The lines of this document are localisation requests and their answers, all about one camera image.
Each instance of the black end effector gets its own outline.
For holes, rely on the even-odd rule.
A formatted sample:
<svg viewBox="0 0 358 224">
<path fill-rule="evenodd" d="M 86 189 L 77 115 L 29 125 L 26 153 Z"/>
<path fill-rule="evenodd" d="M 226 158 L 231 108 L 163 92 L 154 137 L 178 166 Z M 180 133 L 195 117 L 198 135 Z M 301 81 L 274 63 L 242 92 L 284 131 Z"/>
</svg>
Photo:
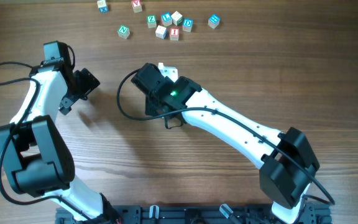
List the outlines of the black end effector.
<svg viewBox="0 0 358 224">
<path fill-rule="evenodd" d="M 150 116 L 184 109 L 188 99 L 202 90 L 199 84 L 186 77 L 173 82 L 150 63 L 146 63 L 131 82 L 146 95 L 145 113 Z M 184 122 L 180 114 L 173 114 L 168 119 L 175 116 Z"/>
<path fill-rule="evenodd" d="M 0 153 L 15 124 L 0 127 Z M 40 153 L 24 157 L 21 152 L 38 145 Z M 74 160 L 49 115 L 22 124 L 6 149 L 3 166 L 17 194 L 42 196 L 45 192 L 69 189 L 74 179 Z"/>
<path fill-rule="evenodd" d="M 64 115 L 71 111 L 71 106 L 77 100 L 87 100 L 88 94 L 100 85 L 98 79 L 86 68 L 73 72 L 74 52 L 73 64 L 71 64 L 68 49 L 67 44 L 59 41 L 44 44 L 45 61 L 33 67 L 30 73 L 30 76 L 33 76 L 40 72 L 57 71 L 63 75 L 67 84 L 67 93 L 60 102 L 59 111 Z"/>
<path fill-rule="evenodd" d="M 290 128 L 279 137 L 281 141 L 277 147 L 314 177 L 320 164 L 306 136 L 301 131 Z M 260 189 L 273 201 L 291 209 L 298 204 L 311 180 L 285 156 L 276 160 L 277 154 L 277 151 L 273 151 L 271 155 L 262 157 L 265 163 L 259 170 Z"/>
</svg>

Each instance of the wood surface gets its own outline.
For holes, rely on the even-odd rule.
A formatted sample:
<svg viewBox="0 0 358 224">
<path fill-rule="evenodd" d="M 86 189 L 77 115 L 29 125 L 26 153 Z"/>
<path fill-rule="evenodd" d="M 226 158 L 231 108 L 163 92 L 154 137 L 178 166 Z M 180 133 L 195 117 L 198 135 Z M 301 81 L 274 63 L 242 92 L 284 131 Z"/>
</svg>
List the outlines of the wood surface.
<svg viewBox="0 0 358 224">
<path fill-rule="evenodd" d="M 59 40 L 74 48 L 76 68 L 101 82 L 89 101 L 56 121 L 88 186 L 113 205 L 271 202 L 259 189 L 258 170 L 206 131 L 166 130 L 162 120 L 120 114 L 122 78 L 146 62 L 163 62 L 258 123 L 302 130 L 321 165 L 317 178 L 336 200 L 334 223 L 358 223 L 358 1 L 145 2 L 137 14 L 117 2 L 109 9 L 102 15 L 96 3 L 0 6 L 0 62 L 38 65 L 42 44 Z M 191 33 L 181 32 L 180 41 L 156 38 L 146 16 L 174 11 L 193 19 Z M 207 25 L 212 14 L 221 17 L 216 30 Z M 131 30 L 128 40 L 118 37 L 121 24 Z M 0 82 L 28 73 L 1 67 Z M 0 126 L 18 112 L 28 87 L 0 87 Z M 121 97 L 129 114 L 144 115 L 134 85 L 125 84 Z M 309 193 L 322 197 L 315 186 Z M 12 205 L 0 194 L 0 223 L 53 223 L 56 208 Z"/>
</svg>

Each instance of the wooden table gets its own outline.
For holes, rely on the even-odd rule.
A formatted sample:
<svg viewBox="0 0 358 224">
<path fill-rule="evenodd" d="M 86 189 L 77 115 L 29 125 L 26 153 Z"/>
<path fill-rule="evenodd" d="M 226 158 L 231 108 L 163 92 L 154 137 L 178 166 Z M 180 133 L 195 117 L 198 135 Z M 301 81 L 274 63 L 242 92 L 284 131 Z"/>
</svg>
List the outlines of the wooden table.
<svg viewBox="0 0 358 224">
<path fill-rule="evenodd" d="M 76 174 L 92 189 L 114 205 L 271 202 L 259 189 L 258 170 L 206 131 L 167 131 L 161 120 L 120 114 L 122 78 L 146 62 L 163 62 L 256 122 L 305 132 L 321 164 L 317 178 L 337 202 L 334 223 L 358 223 L 358 3 L 144 2 L 137 14 L 128 2 L 109 7 L 102 15 L 94 2 L 0 6 L 0 62 L 38 65 L 42 44 L 59 40 L 74 48 L 76 68 L 101 82 L 89 101 L 56 121 Z M 192 32 L 181 31 L 178 42 L 156 38 L 146 16 L 174 11 L 194 20 Z M 212 14 L 221 17 L 216 30 L 207 25 Z M 131 30 L 128 40 L 117 35 L 121 24 Z M 0 82 L 28 72 L 1 67 Z M 17 113 L 28 86 L 0 87 L 0 126 Z M 144 115 L 136 87 L 125 84 L 121 93 L 128 113 Z M 322 196 L 315 186 L 310 193 Z M 0 223 L 52 223 L 56 208 L 20 207 L 0 194 Z"/>
</svg>

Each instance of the alphabet cube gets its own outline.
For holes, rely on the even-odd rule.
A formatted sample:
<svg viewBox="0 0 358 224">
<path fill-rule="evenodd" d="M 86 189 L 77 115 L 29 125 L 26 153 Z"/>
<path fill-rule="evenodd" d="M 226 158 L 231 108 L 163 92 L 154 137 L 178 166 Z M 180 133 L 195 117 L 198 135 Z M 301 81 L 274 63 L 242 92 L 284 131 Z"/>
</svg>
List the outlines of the alphabet cube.
<svg viewBox="0 0 358 224">
<path fill-rule="evenodd" d="M 179 25 L 182 22 L 182 20 L 183 20 L 183 16 L 178 11 L 172 14 L 172 21 L 176 26 Z"/>
<path fill-rule="evenodd" d="M 155 30 L 155 36 L 160 37 L 161 39 L 165 39 L 165 36 L 167 34 L 167 28 L 163 26 L 158 26 Z"/>
<path fill-rule="evenodd" d="M 106 0 L 98 1 L 98 7 L 99 7 L 100 13 L 109 12 L 109 8 L 107 7 Z"/>
<path fill-rule="evenodd" d="M 126 39 L 129 37 L 129 34 L 131 34 L 131 32 L 129 32 L 129 28 L 121 25 L 120 28 L 118 29 L 118 36 Z"/>
<path fill-rule="evenodd" d="M 213 14 L 211 16 L 211 18 L 209 18 L 208 20 L 208 25 L 215 29 L 218 25 L 219 25 L 219 22 L 221 21 L 221 18 L 219 18 L 217 15 Z"/>
<path fill-rule="evenodd" d="M 183 31 L 191 32 L 192 27 L 193 27 L 193 20 L 192 19 L 185 19 L 183 21 Z"/>
<path fill-rule="evenodd" d="M 133 0 L 131 3 L 135 13 L 142 12 L 142 4 L 140 3 L 140 0 Z"/>
<path fill-rule="evenodd" d="M 155 19 L 155 15 L 147 16 L 147 26 L 149 28 L 157 27 L 157 20 Z"/>
<path fill-rule="evenodd" d="M 164 26 L 170 26 L 172 25 L 172 17 L 169 12 L 165 13 L 161 16 L 162 25 Z"/>
<path fill-rule="evenodd" d="M 171 28 L 169 38 L 170 40 L 179 40 L 179 28 Z"/>
</svg>

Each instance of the block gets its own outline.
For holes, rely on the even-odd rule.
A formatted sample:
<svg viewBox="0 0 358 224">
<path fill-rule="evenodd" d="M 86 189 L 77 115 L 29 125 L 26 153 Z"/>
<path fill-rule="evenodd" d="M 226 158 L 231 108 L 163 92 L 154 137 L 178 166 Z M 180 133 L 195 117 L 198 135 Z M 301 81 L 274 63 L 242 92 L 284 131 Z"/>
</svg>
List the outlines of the block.
<svg viewBox="0 0 358 224">
<path fill-rule="evenodd" d="M 162 25 L 164 26 L 170 26 L 172 25 L 172 17 L 169 12 L 165 13 L 161 16 Z"/>
<path fill-rule="evenodd" d="M 161 39 L 165 39 L 165 36 L 167 35 L 167 28 L 163 26 L 158 26 L 155 30 L 155 36 L 160 37 Z"/>
<path fill-rule="evenodd" d="M 179 40 L 179 28 L 171 28 L 169 33 L 170 40 Z"/>
<path fill-rule="evenodd" d="M 173 14 L 172 14 L 172 22 L 176 25 L 176 26 L 178 26 L 178 25 L 180 25 L 180 23 L 183 21 L 183 16 L 178 12 L 178 11 L 176 11 L 176 12 L 174 12 Z"/>
<path fill-rule="evenodd" d="M 155 15 L 147 16 L 147 26 L 149 28 L 157 27 L 157 20 L 155 18 Z"/>
<path fill-rule="evenodd" d="M 193 27 L 193 20 L 192 19 L 185 19 L 183 21 L 183 31 L 191 32 L 192 27 Z"/>
<path fill-rule="evenodd" d="M 129 37 L 129 34 L 131 34 L 131 32 L 129 32 L 129 28 L 121 25 L 120 28 L 118 29 L 118 36 L 126 39 Z"/>
<path fill-rule="evenodd" d="M 220 21 L 221 21 L 221 18 L 219 18 L 217 15 L 213 14 L 211 16 L 211 18 L 208 19 L 208 25 L 210 27 L 212 27 L 213 29 L 215 29 L 219 25 Z"/>
<path fill-rule="evenodd" d="M 106 0 L 98 1 L 98 7 L 99 7 L 99 12 L 100 13 L 109 12 L 109 8 L 107 7 Z"/>
<path fill-rule="evenodd" d="M 140 3 L 140 0 L 133 0 L 131 3 L 135 13 L 142 12 L 142 4 Z"/>
</svg>

